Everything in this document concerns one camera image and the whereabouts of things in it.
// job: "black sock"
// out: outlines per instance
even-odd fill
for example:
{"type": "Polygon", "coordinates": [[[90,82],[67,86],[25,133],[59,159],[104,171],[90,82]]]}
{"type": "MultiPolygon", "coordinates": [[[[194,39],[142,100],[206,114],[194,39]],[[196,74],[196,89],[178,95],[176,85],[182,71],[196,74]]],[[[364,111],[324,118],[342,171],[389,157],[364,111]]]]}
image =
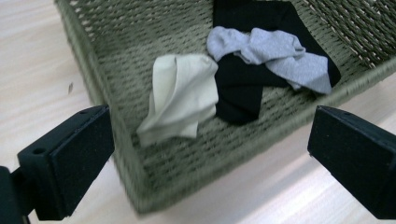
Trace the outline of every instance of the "black sock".
{"type": "MultiPolygon", "coordinates": [[[[253,28],[281,30],[296,35],[307,52],[328,58],[332,86],[341,78],[334,62],[308,32],[290,2],[215,0],[213,26],[234,28],[241,32],[250,32],[253,28]]],[[[263,86],[285,87],[288,84],[281,77],[274,78],[276,75],[266,69],[265,65],[245,64],[235,57],[227,55],[218,62],[216,82],[219,103],[216,109],[219,118],[235,124],[244,124],[259,116],[263,86]]]]}

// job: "wicker basket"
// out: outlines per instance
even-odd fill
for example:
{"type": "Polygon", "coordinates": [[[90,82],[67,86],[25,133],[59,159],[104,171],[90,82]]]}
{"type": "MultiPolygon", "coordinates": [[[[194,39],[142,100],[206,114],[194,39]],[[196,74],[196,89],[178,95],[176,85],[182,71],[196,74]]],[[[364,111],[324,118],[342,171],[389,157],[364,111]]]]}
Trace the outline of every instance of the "wicker basket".
{"type": "Polygon", "coordinates": [[[206,53],[213,2],[56,0],[92,102],[110,105],[114,159],[138,213],[177,202],[309,122],[317,105],[339,105],[396,71],[394,0],[291,2],[342,74],[331,95],[265,88],[255,122],[236,127],[213,118],[195,140],[141,148],[135,130],[149,111],[153,62],[206,53]]]}

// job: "gray sock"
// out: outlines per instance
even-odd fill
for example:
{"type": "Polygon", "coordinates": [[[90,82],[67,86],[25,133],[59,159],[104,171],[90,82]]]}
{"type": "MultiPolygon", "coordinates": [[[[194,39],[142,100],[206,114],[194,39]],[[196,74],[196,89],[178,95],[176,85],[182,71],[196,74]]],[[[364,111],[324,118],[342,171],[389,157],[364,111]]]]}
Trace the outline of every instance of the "gray sock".
{"type": "Polygon", "coordinates": [[[327,58],[305,52],[297,36],[283,31],[268,32],[254,28],[250,35],[235,29],[215,27],[207,39],[207,50],[218,62],[233,53],[245,63],[263,64],[299,90],[329,94],[332,91],[327,58]]]}

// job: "wooden table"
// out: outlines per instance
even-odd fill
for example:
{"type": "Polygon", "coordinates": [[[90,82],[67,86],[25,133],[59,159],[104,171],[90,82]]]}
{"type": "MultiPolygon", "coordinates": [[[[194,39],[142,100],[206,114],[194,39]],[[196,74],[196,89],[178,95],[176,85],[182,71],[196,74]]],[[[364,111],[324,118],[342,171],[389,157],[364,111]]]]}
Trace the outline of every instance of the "wooden table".
{"type": "MultiPolygon", "coordinates": [[[[90,101],[48,0],[0,0],[0,165],[90,101]]],[[[396,76],[340,106],[396,133],[396,76]]],[[[55,223],[391,223],[360,205],[306,145],[311,124],[159,213],[138,217],[113,161],[75,214],[55,223]]],[[[30,215],[37,223],[35,212],[30,215]]]]}

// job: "cloth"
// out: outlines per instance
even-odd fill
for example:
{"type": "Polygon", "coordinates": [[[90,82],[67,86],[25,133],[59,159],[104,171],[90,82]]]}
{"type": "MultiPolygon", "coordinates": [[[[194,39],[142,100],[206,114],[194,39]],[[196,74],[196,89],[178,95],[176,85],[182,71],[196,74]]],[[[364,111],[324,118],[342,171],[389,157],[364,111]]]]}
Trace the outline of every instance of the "cloth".
{"type": "MultiPolygon", "coordinates": [[[[253,28],[267,31],[280,30],[296,35],[306,52],[325,56],[328,59],[328,74],[332,87],[341,78],[335,63],[308,32],[290,2],[215,0],[213,26],[234,28],[240,32],[250,32],[253,28]]],[[[216,114],[227,122],[241,125],[251,122],[259,116],[264,86],[286,87],[289,84],[280,77],[276,79],[276,75],[269,71],[265,65],[257,65],[257,69],[252,69],[251,67],[256,65],[239,64],[238,69],[235,69],[234,62],[237,61],[235,58],[241,60],[231,54],[218,61],[219,70],[215,79],[218,85],[219,102],[216,105],[216,114]],[[252,77],[262,75],[263,78],[269,77],[270,79],[262,82],[262,79],[255,81],[254,78],[251,78],[249,82],[238,84],[242,75],[251,75],[252,77]]]]}
{"type": "Polygon", "coordinates": [[[196,137],[198,123],[216,114],[217,70],[217,64],[203,54],[156,59],[148,116],[137,128],[142,147],[169,137],[196,137]]]}
{"type": "Polygon", "coordinates": [[[254,28],[251,35],[245,35],[218,26],[208,36],[207,50],[216,61],[233,52],[245,63],[265,63],[270,71],[285,78],[295,89],[304,86],[323,94],[332,91],[327,58],[305,53],[297,36],[283,31],[254,28]]]}

